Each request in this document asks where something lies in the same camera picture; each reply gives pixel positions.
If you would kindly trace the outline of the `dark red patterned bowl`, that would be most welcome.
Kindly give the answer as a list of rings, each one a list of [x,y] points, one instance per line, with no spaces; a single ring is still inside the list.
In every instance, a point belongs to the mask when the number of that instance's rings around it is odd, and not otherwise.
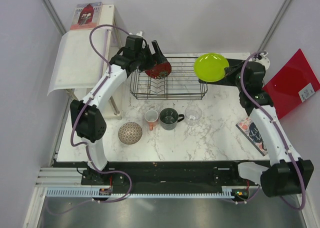
[[[157,64],[152,69],[146,70],[145,73],[148,77],[156,80],[164,79],[172,72],[172,66],[168,61]]]

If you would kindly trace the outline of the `lime green plate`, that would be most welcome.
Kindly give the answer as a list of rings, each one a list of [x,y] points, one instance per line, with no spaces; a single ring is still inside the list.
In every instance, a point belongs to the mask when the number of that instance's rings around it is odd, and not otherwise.
[[[193,65],[195,75],[204,82],[217,82],[222,80],[229,67],[228,60],[218,53],[207,53],[198,57]]]

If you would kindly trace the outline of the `clear octagonal glass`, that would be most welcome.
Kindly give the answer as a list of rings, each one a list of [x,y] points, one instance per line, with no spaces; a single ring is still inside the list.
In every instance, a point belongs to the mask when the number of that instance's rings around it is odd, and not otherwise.
[[[188,126],[194,126],[202,117],[202,110],[197,105],[189,105],[185,109],[185,122]]]

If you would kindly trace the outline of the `orange pink mug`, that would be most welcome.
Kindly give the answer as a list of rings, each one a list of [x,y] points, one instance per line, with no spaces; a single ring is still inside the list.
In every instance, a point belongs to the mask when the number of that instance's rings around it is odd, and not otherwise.
[[[159,113],[154,109],[150,109],[145,113],[144,118],[149,125],[149,130],[152,131],[158,123]]]

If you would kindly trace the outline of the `grey mug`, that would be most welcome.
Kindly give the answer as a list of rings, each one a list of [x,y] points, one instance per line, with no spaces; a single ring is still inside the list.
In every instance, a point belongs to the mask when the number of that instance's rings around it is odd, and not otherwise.
[[[185,119],[184,114],[178,114],[173,108],[165,108],[159,114],[161,127],[167,131],[171,131],[176,128],[177,123]]]

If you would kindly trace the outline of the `red patterned white bowl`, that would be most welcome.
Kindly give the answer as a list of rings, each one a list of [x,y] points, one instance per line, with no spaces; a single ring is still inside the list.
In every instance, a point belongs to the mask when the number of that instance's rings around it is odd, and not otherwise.
[[[143,135],[142,127],[136,122],[127,122],[118,130],[119,140],[126,145],[137,143]]]

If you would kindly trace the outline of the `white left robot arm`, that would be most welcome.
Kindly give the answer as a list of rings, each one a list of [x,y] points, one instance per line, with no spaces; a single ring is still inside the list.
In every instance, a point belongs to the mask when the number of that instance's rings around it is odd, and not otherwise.
[[[77,135],[81,139],[80,144],[85,145],[87,163],[94,169],[92,179],[99,185],[106,184],[110,179],[109,171],[104,169],[108,163],[103,146],[107,124],[102,111],[131,73],[154,70],[167,62],[156,40],[148,45],[143,37],[130,34],[125,45],[107,62],[108,69],[94,88],[81,100],[71,102],[70,136]]]

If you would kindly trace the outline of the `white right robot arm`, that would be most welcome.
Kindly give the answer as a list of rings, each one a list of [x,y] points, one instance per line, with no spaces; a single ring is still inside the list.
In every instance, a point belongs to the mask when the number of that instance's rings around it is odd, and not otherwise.
[[[240,185],[250,180],[260,185],[267,197],[305,195],[314,166],[301,158],[281,127],[274,103],[263,90],[265,67],[242,61],[224,70],[228,84],[238,88],[240,104],[258,129],[270,162],[269,167],[241,162],[229,172],[230,181]]]

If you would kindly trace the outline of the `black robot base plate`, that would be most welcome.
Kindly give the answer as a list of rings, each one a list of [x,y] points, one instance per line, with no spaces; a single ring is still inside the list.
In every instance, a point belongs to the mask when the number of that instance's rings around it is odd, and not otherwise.
[[[237,165],[237,161],[109,162],[102,174],[85,169],[81,184],[111,185],[123,193],[218,192],[223,187],[254,186],[239,176]]]

